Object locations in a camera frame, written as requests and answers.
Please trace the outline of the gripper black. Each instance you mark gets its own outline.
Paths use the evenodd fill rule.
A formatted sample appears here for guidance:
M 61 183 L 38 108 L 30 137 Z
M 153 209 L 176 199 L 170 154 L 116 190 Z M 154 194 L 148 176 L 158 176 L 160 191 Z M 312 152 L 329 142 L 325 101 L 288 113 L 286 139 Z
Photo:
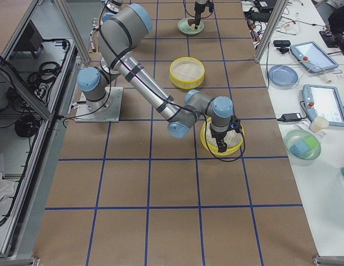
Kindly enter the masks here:
M 227 144 L 224 141 L 225 136 L 227 135 L 227 132 L 217 132 L 215 130 L 211 130 L 211 137 L 215 139 L 218 152 L 226 152 L 227 150 Z
M 200 21 L 201 21 L 201 14 L 203 11 L 201 10 L 195 10 L 195 26 L 198 27 L 200 25 Z

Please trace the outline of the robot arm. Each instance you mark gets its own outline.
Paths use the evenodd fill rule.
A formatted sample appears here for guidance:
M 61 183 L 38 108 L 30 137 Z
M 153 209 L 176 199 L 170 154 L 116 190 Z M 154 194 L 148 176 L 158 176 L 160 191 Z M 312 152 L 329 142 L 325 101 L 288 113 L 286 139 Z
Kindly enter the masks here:
M 185 97 L 185 106 L 179 106 L 134 58 L 132 50 L 151 30 L 149 13 L 137 3 L 128 5 L 99 27 L 100 52 L 108 70 L 87 67 L 78 73 L 77 83 L 86 101 L 103 104 L 107 99 L 106 86 L 121 75 L 168 121 L 171 135 L 183 138 L 201 115 L 207 115 L 211 119 L 202 131 L 205 148 L 221 156 L 232 153 L 243 138 L 230 98 L 212 98 L 192 89 Z
M 102 1 L 103 12 L 108 15 L 108 18 L 120 12 L 122 9 L 123 1 Z M 213 1 L 203 1 L 197 0 L 194 4 L 194 16 L 187 20 L 188 25 L 198 29 L 201 24 L 202 14 L 205 12 L 206 7 L 208 7 L 210 14 L 214 12 Z

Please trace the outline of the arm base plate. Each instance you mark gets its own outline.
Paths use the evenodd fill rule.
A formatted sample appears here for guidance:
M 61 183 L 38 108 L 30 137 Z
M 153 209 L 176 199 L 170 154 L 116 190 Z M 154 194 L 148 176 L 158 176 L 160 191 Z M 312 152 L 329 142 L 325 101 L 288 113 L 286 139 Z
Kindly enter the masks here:
M 81 92 L 80 101 L 83 104 L 77 106 L 76 122 L 119 122 L 120 108 L 123 98 L 123 87 L 105 87 L 106 95 L 103 100 L 97 102 L 87 101 Z

